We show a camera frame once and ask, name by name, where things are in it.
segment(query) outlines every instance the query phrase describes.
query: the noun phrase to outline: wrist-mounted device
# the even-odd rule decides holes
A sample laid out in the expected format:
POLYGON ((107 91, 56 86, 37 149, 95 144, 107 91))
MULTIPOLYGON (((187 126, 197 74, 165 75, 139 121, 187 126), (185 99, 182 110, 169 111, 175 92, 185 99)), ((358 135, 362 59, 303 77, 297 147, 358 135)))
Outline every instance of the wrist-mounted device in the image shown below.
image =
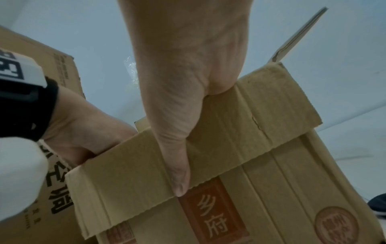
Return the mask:
POLYGON ((0 48, 0 137, 38 141, 46 131, 58 86, 31 58, 0 48))

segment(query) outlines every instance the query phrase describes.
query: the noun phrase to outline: circular stamp logo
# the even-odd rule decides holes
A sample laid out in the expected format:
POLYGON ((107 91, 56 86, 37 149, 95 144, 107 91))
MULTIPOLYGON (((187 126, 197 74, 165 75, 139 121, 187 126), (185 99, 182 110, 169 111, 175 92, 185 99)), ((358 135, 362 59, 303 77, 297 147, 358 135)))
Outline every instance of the circular stamp logo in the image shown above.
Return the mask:
POLYGON ((358 241, 358 221, 341 207, 322 209, 316 215, 314 227, 323 244, 355 244, 358 241))

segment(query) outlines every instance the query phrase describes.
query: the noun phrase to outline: human hand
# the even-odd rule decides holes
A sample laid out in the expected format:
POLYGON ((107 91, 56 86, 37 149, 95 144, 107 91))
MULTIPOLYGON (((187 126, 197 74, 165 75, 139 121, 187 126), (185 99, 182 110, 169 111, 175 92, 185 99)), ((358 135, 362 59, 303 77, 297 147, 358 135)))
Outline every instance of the human hand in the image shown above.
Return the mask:
POLYGON ((236 82, 252 0, 119 0, 146 115, 176 196, 189 189, 186 138, 206 95, 236 82))
POLYGON ((129 139, 137 131, 65 87, 59 87, 57 102, 43 139, 65 161, 82 164, 129 139))

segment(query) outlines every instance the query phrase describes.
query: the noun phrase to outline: cardboard flap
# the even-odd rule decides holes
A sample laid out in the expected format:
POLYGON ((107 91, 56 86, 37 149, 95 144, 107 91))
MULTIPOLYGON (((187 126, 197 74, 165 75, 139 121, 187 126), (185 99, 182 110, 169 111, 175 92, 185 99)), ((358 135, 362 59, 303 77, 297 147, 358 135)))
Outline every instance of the cardboard flap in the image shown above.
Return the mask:
MULTIPOLYGON (((282 64, 270 63, 229 91, 205 98, 188 138, 191 187, 321 124, 282 64)), ((85 238, 174 197, 150 128, 66 175, 85 238)))

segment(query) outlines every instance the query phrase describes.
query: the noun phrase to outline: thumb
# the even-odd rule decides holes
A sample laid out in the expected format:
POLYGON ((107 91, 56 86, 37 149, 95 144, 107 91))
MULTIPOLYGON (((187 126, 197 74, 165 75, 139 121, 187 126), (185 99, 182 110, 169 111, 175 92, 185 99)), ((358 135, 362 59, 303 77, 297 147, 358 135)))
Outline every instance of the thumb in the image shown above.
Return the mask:
POLYGON ((178 141, 158 141, 165 159, 166 169, 174 194, 177 197, 184 195, 189 189, 190 167, 186 151, 186 139, 178 141))

